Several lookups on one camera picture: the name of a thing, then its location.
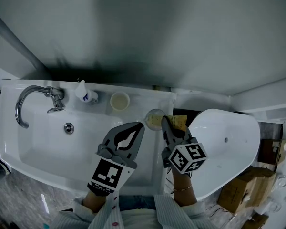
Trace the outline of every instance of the striped shirt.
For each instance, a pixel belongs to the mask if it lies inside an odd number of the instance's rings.
[[[180,207],[168,194],[154,195],[154,201],[157,219],[163,229],[216,229],[204,214],[203,202]],[[107,196],[106,203],[97,214],[82,206],[82,198],[76,198],[73,212],[60,211],[50,228],[124,229],[118,192]]]

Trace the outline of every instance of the sink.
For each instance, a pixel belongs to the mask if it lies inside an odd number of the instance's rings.
[[[259,149],[259,125],[249,115],[208,109],[192,121],[189,130],[203,144],[209,158],[192,173],[197,200],[211,195],[248,168]]]
[[[24,101],[22,118],[30,126],[22,128],[15,120],[15,104],[21,92],[30,85],[63,89],[63,111],[47,113],[53,103],[41,93],[31,93]],[[155,108],[173,114],[174,93],[131,87],[87,83],[99,94],[99,102],[88,105],[74,93],[78,83],[51,81],[8,81],[0,98],[0,157],[12,168],[43,183],[65,190],[86,192],[92,171],[92,154],[97,151],[107,132],[128,122],[144,122]],[[130,96],[129,107],[117,112],[110,106],[114,92]],[[65,132],[71,123],[74,132]],[[165,147],[161,132],[145,126],[138,152],[137,169],[122,187],[121,194],[152,195],[164,191],[165,172],[161,152]]]

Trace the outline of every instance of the yellow packet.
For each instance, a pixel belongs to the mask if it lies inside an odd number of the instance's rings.
[[[162,115],[151,114],[148,116],[147,122],[149,125],[161,126],[162,118]],[[186,131],[185,123],[187,120],[187,115],[167,115],[167,118],[169,119],[174,129],[182,130],[184,132]]]

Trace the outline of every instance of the white undershirt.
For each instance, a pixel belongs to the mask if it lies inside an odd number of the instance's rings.
[[[121,212],[125,229],[162,229],[154,209],[132,209]]]

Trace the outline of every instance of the sink drain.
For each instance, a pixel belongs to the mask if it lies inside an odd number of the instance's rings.
[[[74,126],[69,122],[63,126],[63,129],[67,134],[72,134],[74,132]]]

